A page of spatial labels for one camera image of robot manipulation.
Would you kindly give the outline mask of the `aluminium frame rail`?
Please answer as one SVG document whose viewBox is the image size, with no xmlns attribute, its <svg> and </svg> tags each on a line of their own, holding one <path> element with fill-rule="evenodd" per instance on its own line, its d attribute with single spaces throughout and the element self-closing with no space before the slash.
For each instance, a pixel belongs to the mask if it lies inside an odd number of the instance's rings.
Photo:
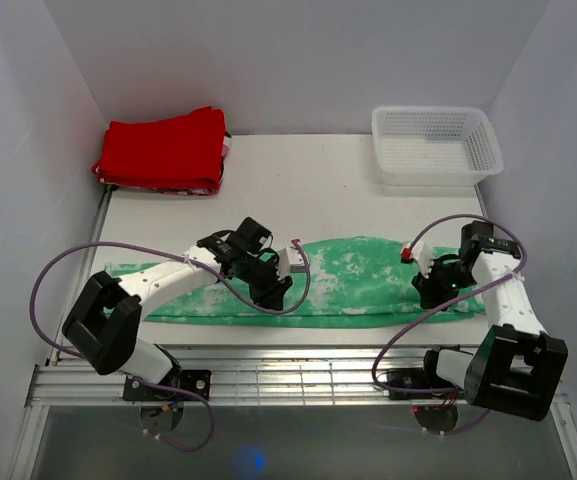
<svg viewBox="0 0 577 480">
<path fill-rule="evenodd" d="M 119 208 L 120 200 L 127 194 L 112 193 L 110 187 L 104 190 L 95 214 L 95 223 L 91 239 L 99 240 L 103 235 L 109 211 Z M 415 200 L 422 204 L 434 205 L 448 200 L 468 200 L 475 202 L 475 211 L 484 216 L 486 207 L 479 187 L 463 190 L 448 187 L 448 194 L 438 195 L 437 188 L 422 187 L 421 194 L 428 197 L 393 197 L 391 200 Z M 422 340 L 412 340 L 406 346 L 395 347 L 386 359 L 387 369 L 404 366 L 419 366 L 422 359 L 422 347 L 430 347 L 430 338 L 444 335 L 446 325 L 430 325 L 420 332 Z M 388 400 L 387 394 L 377 387 L 369 385 L 369 367 L 371 354 L 377 354 L 376 340 L 362 340 L 358 344 L 235 344 L 200 343 L 194 346 L 174 344 L 173 353 L 181 360 L 191 361 L 192 366 L 202 361 L 212 369 L 211 399 L 216 409 L 277 409 L 277 408 L 319 408 L 338 413 L 341 408 L 358 407 L 360 409 L 391 405 L 394 408 L 412 407 L 410 400 Z M 119 399 L 125 380 L 119 376 L 99 377 L 89 367 L 75 359 L 59 360 L 57 353 L 51 353 L 47 366 L 36 367 L 29 388 L 22 431 L 17 450 L 12 461 L 8 479 L 31 479 L 40 470 L 40 464 L 46 460 L 48 447 L 55 442 L 49 441 L 46 430 L 48 420 L 58 408 L 132 408 L 146 406 L 139 402 L 126 402 Z M 555 450 L 559 457 L 563 455 L 566 468 L 563 469 L 572 479 L 577 479 L 577 425 L 572 411 L 572 403 L 564 387 L 558 387 L 554 403 L 550 410 L 550 420 L 546 425 L 550 433 L 556 433 Z"/>
</svg>

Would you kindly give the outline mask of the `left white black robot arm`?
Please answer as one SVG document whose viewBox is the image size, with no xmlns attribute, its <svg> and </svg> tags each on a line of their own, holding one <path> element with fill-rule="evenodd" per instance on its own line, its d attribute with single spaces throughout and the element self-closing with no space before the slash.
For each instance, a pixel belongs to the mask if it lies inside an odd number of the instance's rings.
<svg viewBox="0 0 577 480">
<path fill-rule="evenodd" d="M 181 368 L 163 348 L 140 339 L 141 322 L 159 307 L 224 279 L 244 282 L 255 307 L 283 310 L 291 276 L 305 263 L 296 246 L 267 247 L 270 237 L 247 217 L 234 231 L 198 240 L 179 260 L 119 277 L 98 272 L 84 285 L 62 333 L 98 374 L 137 376 L 156 398 L 169 399 L 179 390 Z"/>
</svg>

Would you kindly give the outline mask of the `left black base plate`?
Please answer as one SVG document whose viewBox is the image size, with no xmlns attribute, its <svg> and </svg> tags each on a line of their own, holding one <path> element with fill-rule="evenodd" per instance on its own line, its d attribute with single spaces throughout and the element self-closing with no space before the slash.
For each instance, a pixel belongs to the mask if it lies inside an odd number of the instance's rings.
<svg viewBox="0 0 577 480">
<path fill-rule="evenodd" d="M 210 370 L 182 370 L 168 374 L 161 385 L 175 389 L 183 389 L 208 400 L 210 396 Z M 134 378 L 126 378 L 122 399 L 131 402 L 172 402 L 180 398 L 177 393 L 155 389 L 146 386 Z"/>
</svg>

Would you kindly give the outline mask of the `folded red trousers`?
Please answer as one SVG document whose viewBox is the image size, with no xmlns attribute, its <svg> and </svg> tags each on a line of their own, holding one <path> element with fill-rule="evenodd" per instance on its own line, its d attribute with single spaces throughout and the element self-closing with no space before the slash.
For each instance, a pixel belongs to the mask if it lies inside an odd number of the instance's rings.
<svg viewBox="0 0 577 480">
<path fill-rule="evenodd" d="M 112 121 L 91 171 L 104 184 L 210 196 L 220 190 L 231 140 L 224 112 L 211 106 L 152 122 Z"/>
</svg>

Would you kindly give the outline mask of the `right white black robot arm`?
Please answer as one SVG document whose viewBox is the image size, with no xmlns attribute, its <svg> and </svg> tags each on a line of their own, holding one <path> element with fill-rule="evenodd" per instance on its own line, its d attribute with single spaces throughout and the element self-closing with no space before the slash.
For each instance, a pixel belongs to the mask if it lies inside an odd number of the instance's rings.
<svg viewBox="0 0 577 480">
<path fill-rule="evenodd" d="M 455 386 L 470 405 L 532 421 L 545 418 L 568 349 L 534 313 L 519 273 L 524 258 L 518 241 L 497 236 L 486 220 L 462 227 L 455 254 L 436 257 L 420 240 L 402 247 L 402 262 L 418 268 L 412 285 L 422 309 L 445 307 L 478 287 L 489 325 L 473 354 L 458 347 L 426 353 L 419 373 L 426 394 L 442 397 Z"/>
</svg>

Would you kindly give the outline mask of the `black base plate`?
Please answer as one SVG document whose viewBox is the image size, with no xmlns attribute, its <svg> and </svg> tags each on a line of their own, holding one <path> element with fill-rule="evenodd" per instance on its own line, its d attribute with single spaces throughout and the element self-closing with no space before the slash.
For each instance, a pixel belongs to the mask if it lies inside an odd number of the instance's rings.
<svg viewBox="0 0 577 480">
<path fill-rule="evenodd" d="M 183 389 L 208 400 L 210 396 L 210 370 L 182 370 L 168 374 L 161 385 L 175 389 Z M 155 389 L 146 386 L 134 378 L 126 378 L 122 399 L 131 402 L 172 402 L 180 398 L 177 393 Z"/>
<path fill-rule="evenodd" d="M 393 368 L 377 374 L 377 380 L 390 387 L 390 400 L 444 400 L 464 398 L 464 393 L 449 381 L 421 367 Z"/>
</svg>

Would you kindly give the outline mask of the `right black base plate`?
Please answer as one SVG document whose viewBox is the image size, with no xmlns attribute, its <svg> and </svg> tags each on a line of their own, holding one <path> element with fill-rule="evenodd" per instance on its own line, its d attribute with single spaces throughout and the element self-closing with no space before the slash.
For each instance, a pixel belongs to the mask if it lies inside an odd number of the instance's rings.
<svg viewBox="0 0 577 480">
<path fill-rule="evenodd" d="M 421 367 L 393 368 L 377 374 L 377 380 L 390 387 L 390 400 L 444 400 L 464 398 L 464 393 L 449 381 Z"/>
</svg>

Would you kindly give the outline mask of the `white plastic basket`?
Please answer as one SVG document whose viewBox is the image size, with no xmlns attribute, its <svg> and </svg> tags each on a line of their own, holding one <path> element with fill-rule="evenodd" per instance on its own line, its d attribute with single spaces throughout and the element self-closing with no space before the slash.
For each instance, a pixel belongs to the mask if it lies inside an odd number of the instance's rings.
<svg viewBox="0 0 577 480">
<path fill-rule="evenodd" d="M 376 164 L 392 186 L 473 187 L 503 171 L 487 115 L 470 107 L 381 106 L 371 116 Z"/>
</svg>

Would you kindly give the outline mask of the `green tie-dye trousers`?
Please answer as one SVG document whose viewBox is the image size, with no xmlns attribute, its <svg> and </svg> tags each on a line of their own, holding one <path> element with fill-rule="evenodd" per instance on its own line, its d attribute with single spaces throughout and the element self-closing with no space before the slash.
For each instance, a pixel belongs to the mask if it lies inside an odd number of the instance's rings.
<svg viewBox="0 0 577 480">
<path fill-rule="evenodd" d="M 400 242 L 379 237 L 322 240 L 304 246 L 311 269 L 305 302 L 273 316 L 251 309 L 221 284 L 197 289 L 146 317 L 171 325 L 367 329 L 409 324 L 422 315 L 411 280 L 414 265 L 399 261 Z"/>
</svg>

